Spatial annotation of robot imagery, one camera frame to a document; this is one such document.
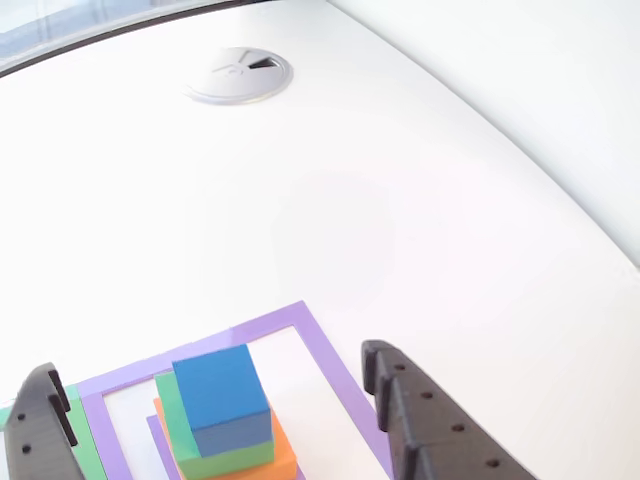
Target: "purple tape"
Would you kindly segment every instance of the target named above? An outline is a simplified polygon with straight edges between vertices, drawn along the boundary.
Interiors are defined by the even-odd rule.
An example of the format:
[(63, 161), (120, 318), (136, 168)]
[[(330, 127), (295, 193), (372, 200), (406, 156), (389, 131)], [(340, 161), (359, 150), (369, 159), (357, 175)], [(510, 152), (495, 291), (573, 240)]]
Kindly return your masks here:
[[(169, 480), (181, 480), (180, 472), (178, 472), (178, 467), (176, 466), (176, 462), (173, 460), (173, 455), (171, 454), (169, 442), (167, 442), (167, 437), (164, 436), (160, 419), (157, 415), (153, 415), (151, 417), (147, 417), (147, 423), (149, 424), (151, 436), (156, 444), (156, 448), (160, 454), (162, 464), (167, 471)], [(295, 480), (306, 480), (302, 470), (300, 470), (300, 465), (298, 465), (298, 474), (296, 475)]]
[(373, 407), (340, 360), (307, 306), (304, 302), (297, 302), (197, 342), (183, 345), (78, 384), (78, 391), (96, 442), (96, 448), (109, 480), (133, 480), (133, 477), (113, 429), (109, 412), (102, 398), (103, 395), (144, 382), (158, 373), (170, 370), (172, 361), (250, 343), (291, 326), (298, 331), (382, 468), (389, 478), (393, 478), (389, 442), (386, 434), (377, 428), (376, 413)]

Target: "blue cube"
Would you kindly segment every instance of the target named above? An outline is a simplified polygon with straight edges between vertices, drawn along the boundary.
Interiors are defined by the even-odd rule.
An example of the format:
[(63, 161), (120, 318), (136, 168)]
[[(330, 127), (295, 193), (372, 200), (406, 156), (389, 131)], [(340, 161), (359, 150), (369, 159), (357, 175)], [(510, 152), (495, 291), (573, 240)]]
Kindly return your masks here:
[(273, 440), (271, 412), (246, 345), (173, 363), (200, 455)]

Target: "toy block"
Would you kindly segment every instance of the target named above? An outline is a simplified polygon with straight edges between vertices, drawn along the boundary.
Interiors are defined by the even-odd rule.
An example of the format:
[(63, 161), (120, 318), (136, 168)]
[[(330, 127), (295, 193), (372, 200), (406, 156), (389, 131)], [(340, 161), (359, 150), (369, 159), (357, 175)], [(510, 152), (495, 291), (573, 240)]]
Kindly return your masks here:
[(173, 363), (203, 457), (273, 440), (271, 413), (246, 345)]
[[(169, 448), (172, 450), (171, 440), (169, 437), (169, 431), (167, 429), (166, 418), (162, 408), (162, 400), (156, 398), (154, 400), (156, 412), (158, 414), (158, 420), (162, 426), (165, 439), (169, 444)], [(210, 477), (206, 480), (294, 480), (298, 472), (298, 462), (296, 455), (291, 448), (289, 439), (287, 438), (275, 412), (271, 411), (271, 421), (273, 424), (273, 436), (275, 442), (275, 458), (271, 463), (260, 465), (259, 467), (248, 468), (246, 470), (240, 470), (233, 473), (227, 473), (226, 475), (220, 475), (217, 477)], [(185, 476), (180, 472), (182, 480), (186, 480)]]
[(78, 445), (73, 447), (78, 465), (88, 480), (107, 480), (78, 389), (67, 387), (67, 396), (71, 403), (71, 410), (67, 417), (78, 439)]
[(203, 457), (189, 426), (174, 372), (155, 377), (176, 463), (187, 480), (200, 480), (255, 467), (274, 459), (273, 440)]
[(11, 415), (11, 408), (10, 407), (3, 408), (2, 410), (0, 410), (0, 432), (4, 428), (4, 424), (7, 423), (9, 415)]

